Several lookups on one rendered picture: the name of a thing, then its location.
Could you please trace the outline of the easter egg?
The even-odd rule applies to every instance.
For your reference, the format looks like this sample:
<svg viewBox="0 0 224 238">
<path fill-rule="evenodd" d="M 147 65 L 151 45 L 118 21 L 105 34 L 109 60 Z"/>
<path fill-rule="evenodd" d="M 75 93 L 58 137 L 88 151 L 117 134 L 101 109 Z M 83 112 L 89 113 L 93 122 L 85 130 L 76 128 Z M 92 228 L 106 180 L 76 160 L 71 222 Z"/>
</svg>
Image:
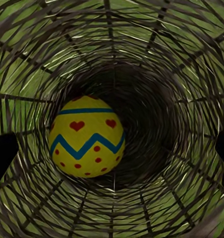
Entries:
<svg viewBox="0 0 224 238">
<path fill-rule="evenodd" d="M 50 159 L 60 171 L 93 178 L 115 168 L 125 152 L 121 120 L 102 99 L 83 95 L 71 99 L 49 131 Z"/>
</svg>

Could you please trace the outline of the wicker basket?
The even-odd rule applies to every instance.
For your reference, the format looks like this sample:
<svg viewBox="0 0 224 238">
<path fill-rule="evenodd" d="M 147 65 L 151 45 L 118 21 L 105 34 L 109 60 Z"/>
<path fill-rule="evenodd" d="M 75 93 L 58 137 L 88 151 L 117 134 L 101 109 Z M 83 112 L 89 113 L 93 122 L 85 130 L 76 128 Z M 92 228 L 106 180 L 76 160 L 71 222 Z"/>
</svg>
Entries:
<svg viewBox="0 0 224 238">
<path fill-rule="evenodd" d="M 3 13 L 3 11 L 13 4 L 22 1 L 22 0 L 10 0 L 6 2 L 5 4 L 0 6 L 0 15 Z M 29 0 L 28 0 L 29 1 Z M 100 6 L 96 9 L 91 9 L 92 7 L 98 5 L 92 5 L 89 7 L 85 7 L 84 9 L 73 9 L 73 7 L 76 7 L 78 5 L 81 5 L 83 3 L 88 2 L 89 0 L 51 0 L 49 2 L 45 2 L 45 0 L 33 0 L 33 2 L 28 3 L 19 9 L 18 11 L 14 12 L 7 18 L 0 21 L 0 39 L 5 34 L 5 32 L 16 28 L 20 26 L 12 36 L 5 39 L 4 41 L 0 41 L 0 54 L 2 53 L 1 59 L 0 59 L 0 69 L 4 67 L 4 65 L 10 60 L 11 57 L 12 60 L 8 64 L 8 66 L 0 73 L 0 75 L 4 72 L 1 84 L 0 84 L 0 91 L 10 79 L 14 76 L 15 73 L 21 68 L 21 66 L 27 61 L 29 62 L 26 67 L 23 69 L 23 71 L 17 76 L 17 78 L 12 82 L 11 85 L 17 81 L 23 73 L 31 66 L 31 70 L 23 77 L 22 80 L 20 80 L 15 87 L 8 92 L 8 94 L 1 94 L 0 93 L 0 131 L 1 135 L 4 134 L 3 130 L 3 114 L 2 114 L 2 99 L 5 100 L 5 111 L 6 111 L 6 122 L 7 122 L 7 133 L 12 132 L 12 118 L 13 113 L 16 112 L 16 101 L 29 101 L 31 102 L 30 105 L 30 111 L 28 114 L 28 117 L 26 115 L 26 106 L 25 106 L 25 130 L 22 130 L 22 115 L 21 110 L 19 112 L 18 119 L 20 117 L 20 132 L 18 131 L 15 133 L 17 135 L 17 140 L 22 148 L 24 158 L 20 152 L 20 150 L 17 150 L 17 154 L 15 158 L 12 160 L 10 164 L 10 170 L 12 173 L 12 177 L 9 177 L 8 172 L 4 174 L 4 182 L 2 183 L 0 180 L 0 190 L 3 190 L 3 193 L 5 194 L 6 200 L 9 204 L 9 209 L 4 204 L 2 197 L 0 195 L 0 210 L 2 213 L 0 213 L 0 235 L 3 238 L 52 238 L 50 235 L 56 236 L 58 238 L 72 238 L 73 236 L 78 236 L 82 238 L 89 238 L 81 236 L 77 233 L 75 233 L 75 230 L 78 231 L 88 231 L 91 233 L 94 232 L 102 232 L 107 235 L 109 235 L 109 238 L 113 238 L 114 234 L 120 234 L 123 232 L 136 232 L 131 236 L 140 234 L 142 232 L 148 232 L 147 234 L 144 234 L 143 236 L 140 236 L 138 238 L 154 238 L 157 235 L 166 233 L 171 231 L 169 235 L 167 235 L 164 238 L 178 238 L 182 234 L 186 234 L 184 238 L 213 238 L 214 230 L 217 226 L 219 226 L 224 219 L 217 225 L 217 221 L 222 214 L 222 211 L 224 210 L 224 201 L 216 207 L 206 218 L 203 219 L 204 215 L 211 210 L 214 206 L 216 206 L 223 198 L 224 198 L 224 162 L 221 157 L 219 157 L 218 164 L 215 168 L 214 173 L 213 171 L 213 162 L 216 158 L 217 152 L 215 152 L 215 155 L 212 155 L 211 163 L 206 170 L 208 158 L 211 153 L 214 151 L 214 147 L 216 146 L 217 138 L 219 133 L 222 131 L 224 132 L 224 87 L 222 85 L 222 82 L 217 74 L 217 71 L 213 65 L 213 62 L 217 66 L 217 68 L 220 70 L 222 75 L 224 76 L 224 70 L 209 56 L 208 51 L 214 55 L 214 57 L 222 63 L 224 66 L 224 57 L 222 54 L 222 51 L 224 52 L 224 32 L 219 35 L 217 38 L 211 37 L 209 34 L 207 34 L 204 30 L 204 28 L 198 26 L 190 17 L 193 17 L 195 19 L 201 20 L 203 22 L 206 22 L 210 25 L 212 25 L 215 29 L 216 27 L 219 27 L 217 24 L 211 22 L 203 13 L 202 11 L 214 14 L 224 25 L 224 17 L 223 14 L 217 13 L 206 1 L 212 2 L 213 4 L 219 5 L 220 7 L 224 8 L 224 0 L 200 0 L 207 8 L 203 8 L 197 4 L 194 4 L 191 0 L 144 0 L 147 1 L 153 5 L 147 5 L 145 3 L 139 2 L 137 0 L 127 0 L 129 2 L 132 2 L 134 4 L 139 5 L 138 7 L 124 7 L 118 4 L 111 3 L 110 0 L 104 0 L 104 6 Z M 58 9 L 61 5 L 64 5 L 68 2 L 74 2 L 73 4 Z M 187 7 L 191 7 L 194 9 L 197 13 L 192 13 L 187 10 L 184 10 L 182 8 L 177 7 L 174 3 L 184 5 Z M 33 7 L 34 5 L 39 4 L 42 9 L 37 12 L 33 12 L 31 15 L 27 16 L 26 18 L 12 24 L 14 20 L 25 10 L 28 8 Z M 121 8 L 119 9 L 111 9 L 110 5 L 116 5 Z M 156 9 L 155 6 L 161 7 L 161 9 Z M 134 9 L 136 8 L 146 8 L 148 10 L 151 10 L 158 14 L 158 17 L 149 15 L 150 13 L 147 12 L 139 12 Z M 119 10 L 131 10 L 133 13 L 131 14 L 142 14 L 147 17 L 150 17 L 150 19 L 141 19 L 136 18 L 128 15 L 129 13 L 122 13 Z M 174 10 L 177 12 L 180 12 L 184 15 L 186 15 L 192 22 L 188 22 L 186 20 L 183 20 L 182 18 L 177 17 L 175 14 L 173 14 L 170 10 Z M 120 14 L 126 15 L 130 18 L 125 18 L 120 16 Z M 81 17 L 77 19 L 72 19 L 75 16 L 81 15 Z M 100 15 L 93 19 L 85 18 L 89 15 Z M 184 26 L 175 24 L 167 19 L 167 17 L 177 20 L 181 22 Z M 35 22 L 30 25 L 29 27 L 23 29 L 22 31 L 25 31 L 28 29 L 28 31 L 25 33 L 25 35 L 21 38 L 20 41 L 15 43 L 14 46 L 9 46 L 8 44 L 10 41 L 14 38 L 15 35 L 19 34 L 21 31 L 21 28 L 26 24 L 28 21 L 33 20 L 34 18 L 37 18 Z M 45 26 L 49 20 L 52 20 L 53 22 Z M 156 22 L 148 22 L 148 20 L 156 20 Z M 32 31 L 36 28 L 36 26 L 46 21 L 41 28 L 36 31 L 34 34 L 30 35 Z M 71 25 L 78 21 L 84 21 L 80 25 Z M 117 22 L 128 22 L 127 24 L 119 24 Z M 93 22 L 106 22 L 107 25 L 90 25 Z M 182 39 L 188 40 L 196 45 L 195 42 L 191 41 L 188 37 L 180 36 L 172 31 L 170 31 L 165 25 L 169 24 L 171 26 L 175 26 L 177 28 L 180 28 L 184 31 L 186 31 L 188 34 L 194 36 L 197 40 L 199 40 L 204 46 L 201 49 L 200 47 L 198 51 L 188 49 L 187 47 L 181 46 L 178 42 L 183 43 L 182 41 L 178 40 L 176 37 L 180 37 Z M 194 27 L 198 27 L 203 33 L 197 32 L 195 30 L 192 30 L 189 28 L 186 24 L 192 25 Z M 120 28 L 130 28 L 130 31 L 139 31 L 136 29 L 133 29 L 133 27 L 136 28 L 143 28 L 145 30 L 151 31 L 151 37 L 139 37 L 138 35 L 126 35 L 117 31 L 124 31 L 126 30 L 120 29 Z M 96 31 L 87 31 L 88 29 L 98 29 Z M 83 32 L 74 33 L 76 30 L 85 30 Z M 108 34 L 106 35 L 97 35 L 97 36 L 90 36 L 91 34 L 95 32 L 104 32 L 108 31 Z M 85 36 L 78 36 L 79 34 L 87 34 Z M 171 46 L 169 46 L 165 40 L 163 40 L 161 36 L 170 38 L 174 42 L 175 45 L 179 46 L 181 50 L 175 49 Z M 49 53 L 49 51 L 57 45 L 58 41 L 65 37 L 65 39 L 59 43 L 58 47 L 52 52 Z M 99 39 L 91 39 L 94 37 L 101 37 Z M 20 48 L 22 44 L 27 40 L 30 39 L 28 43 L 26 43 L 25 46 Z M 51 42 L 55 39 L 58 39 L 56 42 L 54 42 L 48 49 L 47 47 L 51 44 Z M 132 39 L 137 42 L 130 42 L 127 41 L 127 39 Z M 68 44 L 60 46 L 68 40 Z M 33 43 L 37 42 L 37 44 L 29 49 L 28 51 L 24 52 L 27 47 Z M 185 44 L 185 43 L 183 43 Z M 37 52 L 37 54 L 30 58 L 30 56 L 41 46 L 43 47 Z M 135 51 L 133 49 L 130 49 L 126 46 L 132 46 L 133 48 L 143 52 L 140 53 L 138 51 Z M 92 46 L 100 46 L 99 48 L 94 49 L 93 51 L 80 51 L 83 47 L 92 47 Z M 67 49 L 67 51 L 64 53 L 62 57 L 58 59 L 62 59 L 64 56 L 67 56 L 73 52 L 77 52 L 78 56 L 71 56 L 68 59 L 62 61 L 60 65 L 54 69 L 53 71 L 48 68 L 52 62 L 48 63 L 47 65 L 43 66 L 48 60 L 50 60 L 52 57 L 56 56 L 57 54 L 61 53 L 63 50 Z M 194 52 L 193 54 L 188 53 L 186 50 L 190 50 Z M 5 55 L 5 52 L 8 51 L 9 54 L 3 60 L 3 57 Z M 39 59 L 41 54 L 45 52 L 45 55 Z M 24 52 L 24 53 L 23 53 Z M 179 53 L 185 54 L 189 56 L 188 59 L 183 58 Z M 49 53 L 49 54 L 48 54 Z M 209 61 L 213 67 L 213 70 L 216 75 L 214 75 L 213 70 L 211 69 L 209 63 L 207 62 L 204 54 L 206 54 L 209 58 Z M 204 58 L 205 64 L 202 62 L 201 55 Z M 184 63 L 181 65 L 178 65 L 175 59 L 172 56 L 179 57 Z M 23 59 L 22 63 L 16 67 L 16 70 L 14 73 L 10 76 L 9 80 L 4 83 L 7 73 L 9 71 L 10 66 L 14 63 L 14 61 L 19 58 Z M 201 63 L 202 67 L 197 63 L 195 59 L 198 59 Z M 17 63 L 18 65 L 18 63 Z M 186 67 L 189 67 L 189 70 L 193 72 L 196 77 L 199 79 L 201 83 L 201 87 L 197 84 L 197 82 L 194 82 L 190 77 L 189 74 L 185 74 L 182 69 Z M 205 74 L 205 77 L 200 73 L 199 68 L 200 67 Z M 113 78 L 102 78 L 97 79 L 96 73 L 99 71 L 111 69 L 109 72 L 113 71 Z M 32 95 L 31 98 L 25 97 L 25 93 L 22 97 L 19 96 L 19 94 L 22 92 L 22 90 L 25 88 L 25 86 L 30 82 L 31 78 L 36 74 L 36 72 L 42 69 L 43 72 L 50 73 L 50 76 L 46 79 L 46 81 L 37 89 L 37 91 Z M 134 77 L 134 79 L 120 79 L 116 78 L 116 71 L 121 71 L 127 73 L 128 76 Z M 42 73 L 43 73 L 42 72 Z M 186 70 L 187 72 L 187 70 Z M 29 75 L 32 74 L 32 77 L 30 80 L 25 84 L 27 81 L 27 78 Z M 179 81 L 177 75 L 182 79 L 183 84 L 185 87 L 187 87 L 190 98 L 184 93 L 184 89 L 181 85 L 181 82 Z M 121 124 L 124 131 L 129 132 L 129 134 L 125 137 L 125 140 L 127 141 L 126 145 L 129 145 L 132 143 L 128 150 L 125 150 L 124 155 L 120 161 L 120 163 L 117 166 L 132 166 L 132 169 L 130 170 L 117 170 L 116 167 L 111 170 L 111 172 L 115 172 L 114 176 L 111 175 L 105 175 L 109 177 L 114 177 L 115 181 L 108 180 L 106 178 L 102 178 L 101 176 L 93 177 L 93 178 L 77 178 L 75 176 L 71 176 L 64 171 L 60 171 L 55 163 L 52 163 L 50 160 L 48 160 L 49 164 L 51 165 L 52 169 L 56 172 L 56 174 L 61 178 L 61 180 L 56 182 L 53 177 L 51 176 L 50 171 L 53 173 L 53 171 L 48 167 L 45 159 L 47 159 L 47 154 L 45 152 L 45 145 L 49 152 L 49 139 L 45 133 L 45 131 L 50 131 L 52 124 L 60 112 L 60 110 L 65 106 L 65 101 L 68 99 L 68 97 L 74 92 L 75 89 L 78 89 L 72 98 L 76 98 L 83 95 L 89 95 L 90 92 L 93 90 L 87 91 L 87 88 L 92 84 L 92 81 L 86 85 L 81 86 L 78 88 L 79 84 L 83 81 L 95 76 L 99 89 L 101 91 L 100 94 L 94 95 L 95 97 L 98 97 L 105 101 L 114 112 L 117 114 L 119 119 L 121 120 Z M 221 94 L 218 90 L 218 85 L 216 82 L 215 77 L 218 79 L 219 84 L 221 86 L 221 89 L 223 91 L 223 94 Z M 46 90 L 54 81 L 56 78 L 60 78 L 60 81 L 54 86 L 54 88 L 45 96 Z M 102 85 L 99 84 L 101 81 L 105 80 L 112 80 L 111 82 L 103 83 Z M 150 87 L 147 82 L 150 82 L 151 84 L 155 85 L 154 87 Z M 17 96 L 10 95 L 14 89 L 21 83 L 21 88 Z M 126 82 L 133 82 L 133 84 L 126 84 L 126 83 L 120 83 L 120 81 L 126 81 Z M 199 89 L 201 89 L 204 92 L 204 96 L 197 91 L 197 89 L 193 86 L 192 82 L 194 82 Z M 9 85 L 9 88 L 10 86 Z M 113 92 L 110 92 L 110 90 L 106 92 L 102 92 L 101 88 L 104 87 L 114 87 Z M 131 87 L 139 90 L 146 94 L 146 97 L 143 96 L 141 93 L 140 95 L 148 102 L 148 104 L 152 108 L 152 112 L 150 112 L 148 106 L 146 103 L 138 97 L 133 91 L 126 90 L 121 87 Z M 98 89 L 98 90 L 99 90 Z M 29 90 L 29 89 L 28 89 Z M 27 90 L 27 91 L 28 91 Z M 97 90 L 97 91 L 98 91 Z M 192 90 L 196 93 L 197 98 L 192 93 Z M 86 92 L 86 93 L 85 93 Z M 153 92 L 160 104 L 157 103 L 153 95 L 151 94 Z M 106 98 L 113 95 L 113 101 L 106 101 Z M 10 114 L 10 108 L 9 108 L 9 102 L 8 100 L 12 99 L 14 100 L 14 108 L 12 114 Z M 121 102 L 124 102 L 124 105 L 116 104 L 116 99 L 120 99 Z M 189 112 L 189 102 L 191 102 L 192 106 L 192 115 L 190 115 Z M 27 122 L 29 120 L 29 116 L 31 113 L 31 110 L 34 106 L 34 114 L 32 117 L 32 130 L 27 130 Z M 132 110 L 130 107 L 128 107 L 126 104 L 130 104 L 134 107 Z M 207 113 L 209 115 L 209 119 L 207 118 L 207 115 L 203 109 L 203 104 L 206 107 Z M 117 110 L 116 106 L 123 106 L 122 110 Z M 169 122 L 169 128 L 171 128 L 171 132 L 168 138 L 168 142 L 171 136 L 171 143 L 166 145 L 166 140 L 168 136 L 167 134 L 162 138 L 162 133 L 164 127 L 167 128 L 167 121 L 166 121 L 166 115 L 165 110 L 163 106 L 167 109 L 168 114 L 168 122 Z M 124 107 L 130 112 L 127 113 L 124 110 Z M 50 108 L 50 112 L 48 115 L 48 118 L 46 119 L 47 110 Z M 149 124 L 147 123 L 147 128 L 149 131 L 145 135 L 145 122 L 142 123 L 141 116 L 138 114 L 138 117 L 135 116 L 133 111 L 135 109 L 138 109 L 140 113 L 142 113 L 142 110 L 144 110 L 145 113 L 149 114 Z M 210 114 L 209 108 L 212 111 L 212 114 L 214 116 L 214 119 L 218 125 L 218 131 L 215 127 L 214 121 L 212 119 L 212 116 Z M 38 126 L 36 128 L 36 119 L 35 119 L 35 113 L 36 110 L 41 109 L 41 119 L 38 120 Z M 195 118 L 195 111 L 197 111 L 198 120 Z M 121 117 L 121 115 L 125 114 L 126 118 L 124 119 Z M 204 120 L 203 120 L 203 114 L 205 116 L 209 131 L 211 135 L 205 134 L 204 130 Z M 191 128 L 189 124 L 189 118 L 188 115 L 191 118 Z M 157 127 L 157 120 L 159 127 Z M 141 129 L 138 133 L 137 127 L 139 126 L 138 123 L 136 124 L 136 120 L 140 118 L 141 121 Z M 129 123 L 132 123 L 131 128 L 128 129 Z M 141 130 L 143 130 L 143 136 L 140 135 Z M 43 144 L 40 140 L 40 134 L 43 138 Z M 138 133 L 138 134 L 137 134 Z M 38 162 L 36 162 L 34 153 L 31 152 L 30 146 L 28 144 L 27 135 L 32 134 L 32 141 L 33 141 L 33 151 L 34 151 L 34 138 L 36 141 L 36 146 L 38 145 L 39 148 L 39 154 L 37 157 Z M 157 144 L 157 139 L 160 134 L 159 143 Z M 141 137 L 140 140 L 137 140 L 138 137 Z M 209 141 L 203 151 L 204 141 L 208 138 Z M 148 149 L 143 153 L 141 152 L 142 148 L 140 146 L 143 144 L 143 142 L 147 140 L 147 144 L 149 142 L 152 142 L 151 145 L 148 147 Z M 196 140 L 198 140 L 198 145 L 196 148 L 196 151 L 194 151 L 194 146 L 196 143 Z M 211 141 L 213 141 L 212 148 L 209 152 L 209 146 L 211 144 Z M 150 165 L 150 167 L 143 173 L 141 173 L 139 176 L 136 175 L 136 169 L 139 168 L 141 165 L 146 163 L 147 161 L 150 161 L 150 158 L 152 155 L 157 151 L 154 151 L 146 160 L 142 161 L 140 164 L 133 167 L 133 164 L 137 162 L 141 157 L 143 157 L 149 149 L 153 146 L 153 144 L 157 144 L 159 146 L 158 148 L 158 154 Z M 43 157 L 41 147 L 44 150 L 45 157 Z M 197 152 L 197 149 L 199 148 L 200 152 L 200 160 L 199 162 L 194 165 L 192 163 L 193 157 Z M 31 157 L 33 159 L 34 164 L 32 165 L 30 162 L 30 159 L 28 157 L 28 149 L 30 151 Z M 138 154 L 138 152 L 141 152 L 141 155 L 139 157 L 134 158 L 135 155 Z M 202 161 L 205 157 L 206 152 L 208 152 L 208 156 L 206 158 L 206 161 L 203 165 L 203 168 L 200 169 Z M 49 152 L 50 153 L 50 152 Z M 178 163 L 173 167 L 172 170 L 170 170 L 174 164 L 174 162 L 179 158 Z M 40 163 L 43 163 L 47 171 L 43 169 Z M 222 165 L 222 170 L 219 173 L 219 168 Z M 44 174 L 40 171 L 39 166 L 42 168 Z M 41 175 L 43 181 L 35 174 L 34 169 L 35 168 L 39 174 Z M 134 174 L 125 175 L 126 173 L 134 172 Z M 37 182 L 33 180 L 32 174 L 34 174 Z M 182 198 L 185 197 L 187 192 L 193 187 L 190 188 L 194 178 L 196 175 L 199 175 L 196 183 L 193 185 L 194 187 L 198 183 L 201 177 L 203 177 L 200 186 L 197 191 L 195 191 L 194 194 L 195 198 L 194 200 L 187 205 L 188 200 L 192 197 L 190 197 L 185 203 L 182 203 Z M 214 180 L 215 175 L 217 174 L 217 180 Z M 116 181 L 116 177 L 130 177 L 128 180 L 124 181 Z M 27 192 L 22 184 L 20 178 L 24 181 L 26 184 L 28 191 Z M 141 191 L 145 188 L 148 188 L 152 186 L 152 184 L 159 180 L 159 178 L 163 178 L 161 180 L 164 181 L 159 187 L 155 187 L 146 191 Z M 34 184 L 35 188 L 37 190 L 40 190 L 45 198 L 43 198 L 39 193 L 37 193 L 35 190 L 32 189 L 32 186 L 29 182 L 29 179 Z M 47 180 L 49 187 L 44 179 Z M 16 181 L 22 195 L 20 195 L 16 190 L 14 185 L 12 184 L 13 181 Z M 39 181 L 40 180 L 45 187 L 48 190 L 48 193 L 40 186 Z M 182 189 L 188 182 L 189 186 L 186 190 L 186 192 L 179 198 L 177 196 L 177 192 Z M 201 194 L 201 190 L 203 186 L 209 182 L 209 185 L 207 189 Z M 64 188 L 62 188 L 60 185 L 64 183 L 70 190 L 77 192 L 82 195 L 82 193 L 78 190 L 83 190 L 86 192 L 84 197 L 78 196 L 74 193 L 67 192 Z M 132 186 L 138 184 L 139 186 L 135 189 L 138 189 L 133 192 L 128 192 L 128 194 L 125 195 L 116 195 L 117 192 L 127 192 L 122 191 L 127 188 L 131 188 Z M 11 192 L 13 192 L 17 198 L 17 201 L 19 202 L 21 208 L 15 204 L 7 195 L 4 187 L 7 186 Z M 166 189 L 165 189 L 166 188 Z M 107 192 L 100 192 L 96 189 L 103 189 Z M 152 191 L 154 189 L 157 189 L 153 193 L 142 195 L 143 193 L 146 193 L 148 191 Z M 158 197 L 157 195 L 165 189 Z M 197 208 L 193 213 L 189 215 L 190 210 L 201 200 L 204 199 L 205 195 L 208 194 L 211 191 L 211 194 L 209 198 L 202 204 L 200 204 L 200 207 Z M 213 204 L 213 206 L 207 211 L 207 208 L 210 204 L 210 201 L 214 195 L 216 195 L 219 191 L 222 192 L 219 200 Z M 33 196 L 32 193 L 40 200 L 42 201 L 41 204 L 37 202 Z M 87 199 L 87 194 L 95 195 L 101 198 L 101 200 L 107 200 L 107 201 L 113 201 L 114 203 L 95 203 L 91 200 Z M 105 193 L 113 193 L 114 195 L 107 195 Z M 144 200 L 143 198 L 146 196 L 150 196 L 152 194 L 155 194 L 152 198 L 148 200 Z M 175 202 L 165 209 L 167 209 L 165 212 L 163 212 L 159 217 L 156 217 L 154 219 L 149 219 L 151 216 L 155 215 L 156 213 L 159 213 L 163 211 L 163 209 L 158 210 L 154 213 L 149 214 L 148 211 L 150 209 L 147 209 L 147 205 L 152 205 L 156 201 L 163 200 L 164 198 L 168 197 L 168 195 L 173 195 L 175 198 Z M 193 195 L 194 195 L 193 194 Z M 27 195 L 36 205 L 33 206 L 30 204 L 26 198 Z M 58 195 L 61 195 L 65 197 L 70 203 L 67 203 L 63 201 Z M 79 203 L 73 199 L 73 197 L 78 198 L 82 202 Z M 134 196 L 140 196 L 137 199 L 129 199 Z M 154 197 L 157 197 L 154 201 L 151 201 Z M 59 200 L 63 206 L 59 205 L 53 198 Z M 72 204 L 72 202 L 69 200 L 76 202 L 80 207 L 75 206 Z M 130 200 L 129 202 L 135 201 L 135 200 L 141 200 L 141 202 L 136 204 L 127 204 L 128 202 L 124 204 L 119 204 L 117 202 L 123 201 L 123 200 Z M 53 204 L 55 204 L 58 208 L 60 208 L 63 212 L 58 211 L 57 209 L 54 209 L 50 204 L 49 201 Z M 202 200 L 203 201 L 203 200 Z M 22 202 L 28 206 L 32 212 L 32 214 L 29 216 L 26 214 L 26 211 L 22 205 Z M 20 222 L 20 219 L 12 206 L 12 203 L 20 210 L 22 214 L 25 215 L 26 221 L 24 224 Z M 94 204 L 98 205 L 101 208 L 92 208 L 85 204 Z M 163 217 L 166 215 L 166 212 L 171 209 L 175 204 L 179 205 L 179 208 L 173 212 L 170 212 L 170 216 L 172 216 L 175 212 L 180 211 L 180 213 L 177 214 L 177 216 L 171 220 L 168 220 L 169 223 L 159 231 L 153 232 L 152 229 L 155 227 L 160 226 L 161 224 L 166 223 L 167 221 L 163 221 L 160 224 L 154 225 L 151 227 L 151 223 L 155 222 L 160 217 Z M 68 205 L 73 206 L 78 209 L 78 211 L 71 209 Z M 102 205 L 111 205 L 113 208 L 106 208 L 102 207 Z M 195 216 L 197 215 L 198 211 L 205 205 L 205 208 L 203 210 L 202 215 L 196 219 Z M 56 217 L 52 216 L 48 211 L 46 211 L 43 206 L 48 207 L 55 215 Z M 128 208 L 114 208 L 115 206 L 128 206 Z M 93 209 L 97 212 L 89 212 L 87 210 L 84 210 L 84 207 L 87 209 Z M 144 211 L 140 213 L 132 213 L 132 211 L 143 208 Z M 63 221 L 67 225 L 71 227 L 70 230 L 65 229 L 63 226 L 56 225 L 52 223 L 51 221 L 48 221 L 40 212 L 40 210 L 45 211 L 45 214 L 52 217 L 57 223 L 58 220 Z M 68 215 L 65 212 L 65 209 L 67 211 L 72 212 L 75 216 Z M 99 209 L 104 210 L 112 210 L 112 212 L 102 212 Z M 122 210 L 122 209 L 128 209 L 124 212 L 115 212 L 116 210 Z M 104 220 L 109 221 L 110 223 L 98 223 L 96 219 L 91 219 L 90 217 L 82 214 L 82 212 L 91 213 L 93 215 L 101 214 L 101 215 L 107 215 L 111 217 L 111 219 L 106 219 L 104 217 Z M 74 220 L 73 223 L 65 220 L 61 215 L 64 215 L 65 217 L 68 217 L 69 219 Z M 129 218 L 145 214 L 145 216 L 135 219 L 132 222 L 129 222 L 127 224 L 116 224 L 119 221 L 122 220 L 129 220 Z M 167 214 L 167 215 L 168 215 Z M 13 222 L 10 221 L 9 215 L 11 215 L 16 222 L 18 223 L 19 227 L 15 225 Z M 172 227 L 174 223 L 176 223 L 183 215 L 185 215 L 186 219 L 181 222 L 178 226 Z M 116 219 L 116 217 L 119 216 L 128 216 L 124 219 Z M 170 217 L 169 216 L 169 217 Z M 88 219 L 90 221 L 93 221 L 94 223 L 87 223 L 83 220 L 80 220 L 80 217 L 83 217 L 84 219 Z M 169 218 L 168 217 L 168 218 Z M 167 218 L 167 219 L 168 219 Z M 44 227 L 42 225 L 37 224 L 34 219 L 37 219 L 43 223 L 46 223 L 50 226 L 50 229 L 47 227 Z M 142 222 L 140 224 L 132 224 L 133 222 L 146 219 L 145 222 Z M 13 235 L 8 233 L 1 223 L 1 220 L 4 221 L 6 225 L 9 226 L 11 232 Z M 32 223 L 34 227 L 42 234 L 38 235 L 36 233 L 28 231 L 26 228 L 28 225 Z M 85 229 L 78 224 L 85 224 L 88 226 L 91 226 L 95 229 Z M 147 228 L 142 231 L 136 231 L 132 230 L 135 227 L 141 226 L 141 225 L 147 225 Z M 184 226 L 186 224 L 190 224 L 184 231 L 179 232 L 177 234 L 173 234 L 175 231 L 177 231 L 181 226 Z M 96 227 L 95 225 L 101 225 L 105 226 L 105 229 L 101 229 Z M 133 227 L 127 229 L 127 230 L 121 230 L 118 229 L 119 227 L 128 226 L 128 225 L 134 225 Z M 68 236 L 65 236 L 63 234 L 58 233 L 54 227 L 69 232 Z M 100 236 L 96 233 L 95 235 L 105 238 L 103 236 Z M 129 238 L 126 237 L 126 238 Z M 219 238 L 224 238 L 224 228 L 221 232 L 221 235 Z"/>
</svg>

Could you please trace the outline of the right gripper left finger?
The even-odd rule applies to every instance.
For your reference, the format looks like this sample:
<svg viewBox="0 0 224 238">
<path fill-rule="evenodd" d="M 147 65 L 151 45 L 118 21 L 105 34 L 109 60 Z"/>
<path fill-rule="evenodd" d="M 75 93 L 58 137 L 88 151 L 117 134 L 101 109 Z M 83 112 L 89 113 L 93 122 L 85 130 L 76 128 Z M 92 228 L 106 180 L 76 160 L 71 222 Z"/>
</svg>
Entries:
<svg viewBox="0 0 224 238">
<path fill-rule="evenodd" d="M 17 135 L 14 132 L 0 135 L 0 180 L 15 158 L 18 149 Z"/>
</svg>

